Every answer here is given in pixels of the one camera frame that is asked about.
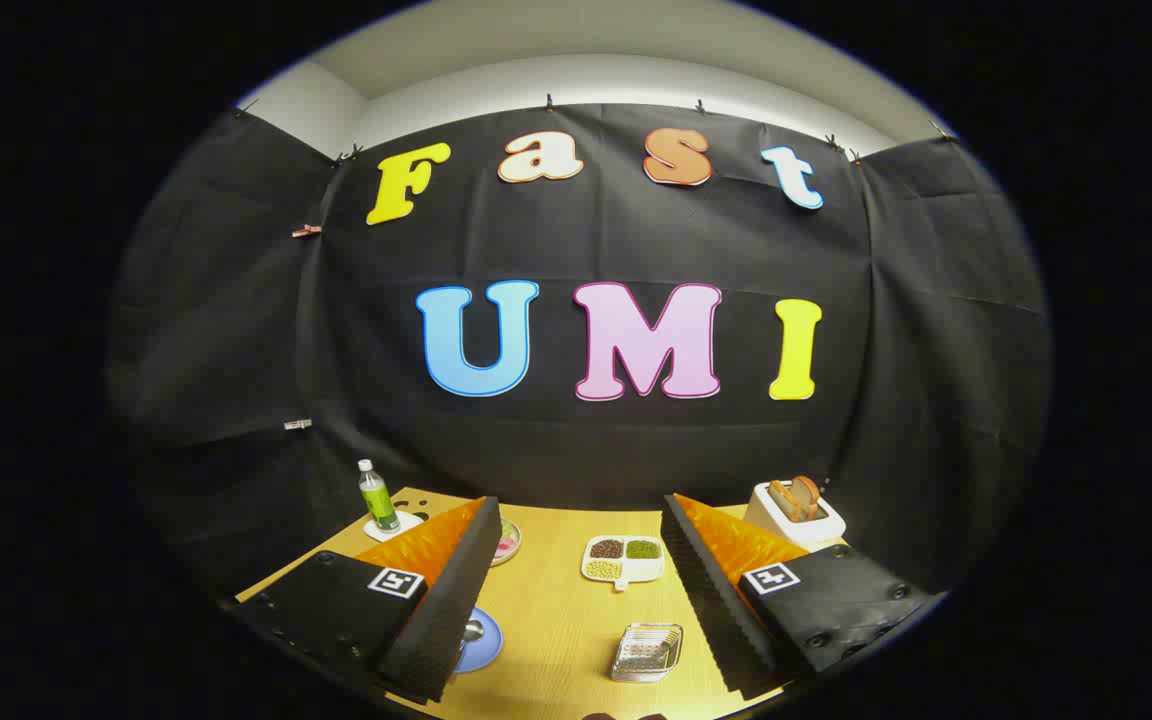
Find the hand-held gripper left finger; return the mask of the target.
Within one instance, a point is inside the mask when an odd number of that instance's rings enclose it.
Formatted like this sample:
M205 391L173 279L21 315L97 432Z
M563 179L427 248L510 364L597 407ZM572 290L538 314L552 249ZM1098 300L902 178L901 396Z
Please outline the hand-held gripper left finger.
M500 529L497 498L476 498L355 556L317 551L236 616L353 692L438 702Z

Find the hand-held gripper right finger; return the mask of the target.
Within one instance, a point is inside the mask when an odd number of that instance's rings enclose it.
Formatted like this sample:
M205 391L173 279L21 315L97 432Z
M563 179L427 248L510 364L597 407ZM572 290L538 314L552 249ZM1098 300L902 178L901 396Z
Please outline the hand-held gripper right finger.
M748 700L849 670L942 600L850 544L806 551L689 497L664 505L660 537L723 684Z

